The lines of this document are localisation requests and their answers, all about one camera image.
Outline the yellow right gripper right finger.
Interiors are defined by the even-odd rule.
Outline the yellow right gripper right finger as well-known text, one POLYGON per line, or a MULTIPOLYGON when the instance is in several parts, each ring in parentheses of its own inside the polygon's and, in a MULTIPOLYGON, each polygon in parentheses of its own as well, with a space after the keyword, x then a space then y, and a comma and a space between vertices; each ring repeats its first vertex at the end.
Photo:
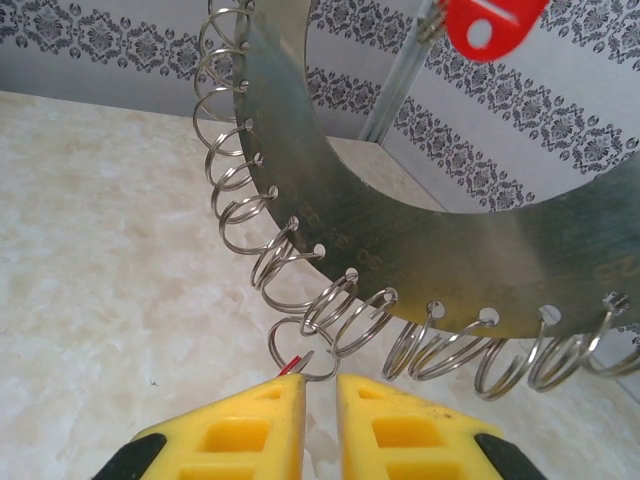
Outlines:
POLYGON ((489 423, 369 378, 340 374, 344 479, 543 479, 489 423))

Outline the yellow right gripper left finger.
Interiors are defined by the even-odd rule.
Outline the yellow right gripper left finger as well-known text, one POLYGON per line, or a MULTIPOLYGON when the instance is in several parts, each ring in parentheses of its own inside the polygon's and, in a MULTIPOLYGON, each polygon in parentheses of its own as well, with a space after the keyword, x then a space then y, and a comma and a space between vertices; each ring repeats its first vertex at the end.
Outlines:
POLYGON ((276 377, 140 431, 99 479, 300 479, 306 381, 276 377))

